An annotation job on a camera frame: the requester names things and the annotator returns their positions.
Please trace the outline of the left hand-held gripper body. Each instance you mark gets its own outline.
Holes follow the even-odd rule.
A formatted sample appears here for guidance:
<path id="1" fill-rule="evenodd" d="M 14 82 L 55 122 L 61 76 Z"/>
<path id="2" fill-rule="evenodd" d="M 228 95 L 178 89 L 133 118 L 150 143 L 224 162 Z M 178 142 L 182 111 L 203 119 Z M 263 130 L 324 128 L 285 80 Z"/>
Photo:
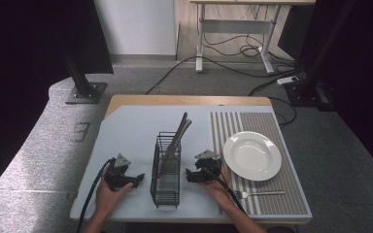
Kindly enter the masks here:
<path id="1" fill-rule="evenodd" d="M 105 182 L 112 191 L 118 191 L 120 188 L 126 186 L 129 182 L 138 181 L 136 177 L 125 176 L 125 172 L 130 164 L 131 162 L 121 153 L 112 158 L 112 161 L 110 162 L 104 176 Z"/>

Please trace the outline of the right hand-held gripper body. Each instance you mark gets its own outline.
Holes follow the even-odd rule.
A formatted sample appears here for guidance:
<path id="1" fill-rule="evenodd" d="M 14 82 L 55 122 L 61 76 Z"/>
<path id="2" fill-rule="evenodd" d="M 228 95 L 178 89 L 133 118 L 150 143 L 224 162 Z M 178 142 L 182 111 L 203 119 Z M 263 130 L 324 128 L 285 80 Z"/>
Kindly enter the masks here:
<path id="1" fill-rule="evenodd" d="M 211 150 L 205 150 L 197 154 L 195 158 L 197 159 L 195 167 L 199 175 L 203 175 L 208 179 L 207 183 L 212 182 L 220 175 L 221 160 L 218 154 Z"/>

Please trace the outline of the person's left hand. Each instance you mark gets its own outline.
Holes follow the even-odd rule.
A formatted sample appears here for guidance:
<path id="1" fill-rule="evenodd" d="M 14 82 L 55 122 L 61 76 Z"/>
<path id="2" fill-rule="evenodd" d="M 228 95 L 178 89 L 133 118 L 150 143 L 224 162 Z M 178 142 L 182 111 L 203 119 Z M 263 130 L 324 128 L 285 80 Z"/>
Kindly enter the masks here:
<path id="1" fill-rule="evenodd" d="M 133 184 L 128 183 L 118 191 L 112 191 L 108 184 L 102 180 L 97 188 L 94 214 L 106 218 L 118 205 L 123 196 L 132 188 Z"/>

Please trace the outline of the person's right hand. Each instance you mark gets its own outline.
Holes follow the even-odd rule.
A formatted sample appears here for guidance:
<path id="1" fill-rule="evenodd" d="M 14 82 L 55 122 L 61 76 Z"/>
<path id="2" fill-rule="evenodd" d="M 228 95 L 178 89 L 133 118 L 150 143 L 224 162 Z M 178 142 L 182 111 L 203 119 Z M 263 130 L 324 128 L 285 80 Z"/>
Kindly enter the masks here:
<path id="1" fill-rule="evenodd" d="M 208 195 L 225 211 L 227 208 L 234 207 L 235 204 L 231 200 L 226 189 L 218 182 L 203 183 L 202 187 Z"/>

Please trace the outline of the long silver cutlery piece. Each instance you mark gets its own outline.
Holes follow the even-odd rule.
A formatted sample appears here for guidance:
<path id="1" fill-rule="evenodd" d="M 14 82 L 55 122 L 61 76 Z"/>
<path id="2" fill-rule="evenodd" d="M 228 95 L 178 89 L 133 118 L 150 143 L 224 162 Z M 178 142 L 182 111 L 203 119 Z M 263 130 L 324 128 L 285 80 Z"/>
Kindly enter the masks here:
<path id="1" fill-rule="evenodd" d="M 177 141 L 178 137 L 180 136 L 181 131 L 184 128 L 186 122 L 187 122 L 187 112 L 184 113 L 183 118 L 181 120 L 181 123 L 180 123 L 180 125 L 179 125 L 179 127 L 178 127 L 178 129 L 175 133 L 175 136 L 174 136 L 170 146 L 168 147 L 168 150 L 166 152 L 166 159 L 169 159 L 172 156 L 172 153 L 173 153 L 173 151 L 176 147 L 176 144 L 177 144 L 176 141 Z"/>
<path id="2" fill-rule="evenodd" d="M 160 175 L 160 176 L 169 173 L 169 171 L 170 171 L 170 168 L 169 168 L 169 160 L 172 160 L 172 159 L 175 158 L 175 151 L 176 151 L 176 148 L 177 148 L 179 142 L 182 140 L 182 138 L 183 138 L 185 132 L 187 131 L 187 129 L 189 128 L 190 125 L 191 125 L 191 120 L 187 118 L 187 119 L 186 119 L 186 124 L 185 124 L 184 128 L 182 129 L 181 134 L 180 134 L 180 136 L 178 137 L 178 139 L 177 139 L 177 141 L 176 141 L 177 144 L 176 144 L 176 147 L 175 147 L 175 149 L 174 149 L 174 151 L 173 151 L 173 153 L 172 153 L 172 156 L 171 156 L 169 159 L 166 159 L 166 152 L 165 152 L 164 155 L 162 156 L 162 164 L 161 164 L 161 168 L 160 168 L 160 172 L 159 172 L 159 175 Z"/>

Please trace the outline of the white plate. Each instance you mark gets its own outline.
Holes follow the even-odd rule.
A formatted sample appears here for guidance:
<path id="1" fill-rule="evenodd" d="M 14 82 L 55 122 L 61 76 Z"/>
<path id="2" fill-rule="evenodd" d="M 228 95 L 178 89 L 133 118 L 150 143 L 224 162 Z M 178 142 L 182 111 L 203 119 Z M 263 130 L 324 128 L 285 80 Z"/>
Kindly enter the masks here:
<path id="1" fill-rule="evenodd" d="M 250 131 L 229 137 L 223 145 L 223 157 L 235 174 L 256 182 L 272 179 L 282 166 L 278 147 L 266 136 Z"/>

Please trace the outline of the pale blue table cover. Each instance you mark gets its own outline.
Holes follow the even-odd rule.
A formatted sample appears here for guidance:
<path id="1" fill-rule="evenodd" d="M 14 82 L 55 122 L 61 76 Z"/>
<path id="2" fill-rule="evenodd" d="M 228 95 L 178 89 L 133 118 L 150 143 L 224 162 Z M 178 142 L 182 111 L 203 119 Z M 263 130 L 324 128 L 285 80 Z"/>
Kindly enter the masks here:
<path id="1" fill-rule="evenodd" d="M 180 205 L 157 208 L 150 194 L 155 138 L 159 132 L 174 132 L 187 112 L 191 125 L 181 140 L 181 167 L 192 169 L 195 156 L 204 150 L 215 152 L 210 126 L 211 112 L 273 113 L 270 106 L 135 106 L 125 105 L 101 123 L 91 158 L 70 211 L 72 219 L 88 218 L 94 200 L 88 192 L 102 165 L 121 153 L 131 164 L 128 176 L 145 174 L 138 188 L 126 195 L 110 218 L 125 222 L 227 223 L 229 218 L 206 194 L 187 179 L 180 179 Z M 260 218 L 261 223 L 307 223 L 311 218 Z"/>

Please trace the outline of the silver fork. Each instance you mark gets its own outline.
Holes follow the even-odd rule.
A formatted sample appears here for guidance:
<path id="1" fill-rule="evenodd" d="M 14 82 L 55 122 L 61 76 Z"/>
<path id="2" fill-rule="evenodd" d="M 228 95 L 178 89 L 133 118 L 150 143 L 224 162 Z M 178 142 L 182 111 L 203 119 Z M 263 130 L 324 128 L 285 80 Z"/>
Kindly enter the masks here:
<path id="1" fill-rule="evenodd" d="M 286 194 L 283 190 L 276 191 L 263 191 L 263 192 L 246 192 L 234 190 L 233 194 L 239 199 L 247 199 L 250 196 L 260 196 L 260 195 L 284 195 Z"/>

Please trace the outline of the grey striped placemat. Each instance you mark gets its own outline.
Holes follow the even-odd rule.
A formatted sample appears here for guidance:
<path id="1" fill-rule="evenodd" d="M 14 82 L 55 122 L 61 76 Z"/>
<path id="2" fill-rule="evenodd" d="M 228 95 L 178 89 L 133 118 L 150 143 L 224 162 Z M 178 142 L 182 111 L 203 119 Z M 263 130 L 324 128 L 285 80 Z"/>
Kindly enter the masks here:
<path id="1" fill-rule="evenodd" d="M 211 112 L 210 126 L 213 147 L 228 169 L 230 187 L 234 190 L 268 192 L 281 190 L 284 194 L 255 195 L 240 200 L 247 214 L 260 218 L 311 218 L 302 186 L 288 154 L 286 143 L 273 113 Z M 236 133 L 250 131 L 270 139 L 278 148 L 282 163 L 278 173 L 265 181 L 251 181 L 238 175 L 223 153 L 224 144 Z"/>

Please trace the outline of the white power strip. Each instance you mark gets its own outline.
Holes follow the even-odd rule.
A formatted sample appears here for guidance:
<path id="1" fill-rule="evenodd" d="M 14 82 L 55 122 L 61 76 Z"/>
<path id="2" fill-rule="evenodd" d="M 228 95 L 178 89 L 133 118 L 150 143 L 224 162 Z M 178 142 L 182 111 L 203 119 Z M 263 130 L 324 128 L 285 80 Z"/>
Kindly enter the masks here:
<path id="1" fill-rule="evenodd" d="M 299 81 L 298 77 L 290 76 L 290 77 L 277 79 L 277 84 L 282 85 L 282 84 L 285 84 L 285 83 L 292 83 L 292 82 L 297 82 L 297 81 Z"/>

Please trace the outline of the black metal stand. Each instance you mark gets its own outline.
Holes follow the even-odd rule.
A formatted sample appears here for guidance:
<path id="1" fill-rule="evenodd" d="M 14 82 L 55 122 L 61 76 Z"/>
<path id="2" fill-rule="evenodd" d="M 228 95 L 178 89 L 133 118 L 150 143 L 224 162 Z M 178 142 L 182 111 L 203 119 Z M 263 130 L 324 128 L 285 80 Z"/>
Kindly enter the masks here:
<path id="1" fill-rule="evenodd" d="M 298 61 L 300 81 L 285 84 L 294 107 L 334 112 L 347 69 L 352 64 L 357 0 L 317 0 Z"/>

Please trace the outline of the white desk with metal legs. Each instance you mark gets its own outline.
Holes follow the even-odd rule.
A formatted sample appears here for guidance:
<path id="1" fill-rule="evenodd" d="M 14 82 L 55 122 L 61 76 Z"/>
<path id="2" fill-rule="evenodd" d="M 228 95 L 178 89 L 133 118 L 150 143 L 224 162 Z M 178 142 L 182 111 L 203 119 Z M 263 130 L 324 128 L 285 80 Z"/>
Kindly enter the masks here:
<path id="1" fill-rule="evenodd" d="M 198 7 L 198 45 L 195 59 L 195 71 L 203 71 L 203 38 L 206 33 L 226 34 L 259 34 L 265 36 L 265 41 L 258 50 L 264 68 L 268 74 L 273 74 L 274 69 L 270 62 L 268 48 L 275 30 L 278 16 L 282 6 L 314 6 L 316 0 L 188 0 Z M 207 5 L 266 5 L 274 6 L 272 18 L 267 20 L 243 19 L 207 19 L 205 7 Z"/>

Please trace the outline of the dark curtain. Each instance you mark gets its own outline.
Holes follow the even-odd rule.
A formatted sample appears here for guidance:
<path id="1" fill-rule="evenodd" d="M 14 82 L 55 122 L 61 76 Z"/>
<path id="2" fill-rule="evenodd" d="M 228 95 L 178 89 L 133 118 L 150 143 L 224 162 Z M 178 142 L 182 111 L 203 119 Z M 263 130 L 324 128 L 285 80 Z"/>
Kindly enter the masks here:
<path id="1" fill-rule="evenodd" d="M 278 43 L 296 59 L 298 69 L 314 6 L 289 8 Z M 355 58 L 334 107 L 373 157 L 373 0 L 357 0 L 353 27 L 350 39 L 354 41 Z"/>
<path id="2" fill-rule="evenodd" d="M 71 76 L 111 74 L 95 0 L 0 0 L 0 177 L 49 101 Z"/>

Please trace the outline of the black stand with base plate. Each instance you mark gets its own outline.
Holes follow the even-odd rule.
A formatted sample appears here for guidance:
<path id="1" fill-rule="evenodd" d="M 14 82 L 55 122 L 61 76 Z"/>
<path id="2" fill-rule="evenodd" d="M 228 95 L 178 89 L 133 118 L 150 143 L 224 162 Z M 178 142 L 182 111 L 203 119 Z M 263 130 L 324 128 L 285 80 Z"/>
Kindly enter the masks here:
<path id="1" fill-rule="evenodd" d="M 98 104 L 107 84 L 90 82 L 75 63 L 74 57 L 67 46 L 64 47 L 64 62 L 74 82 L 74 87 L 65 103 L 70 105 Z"/>

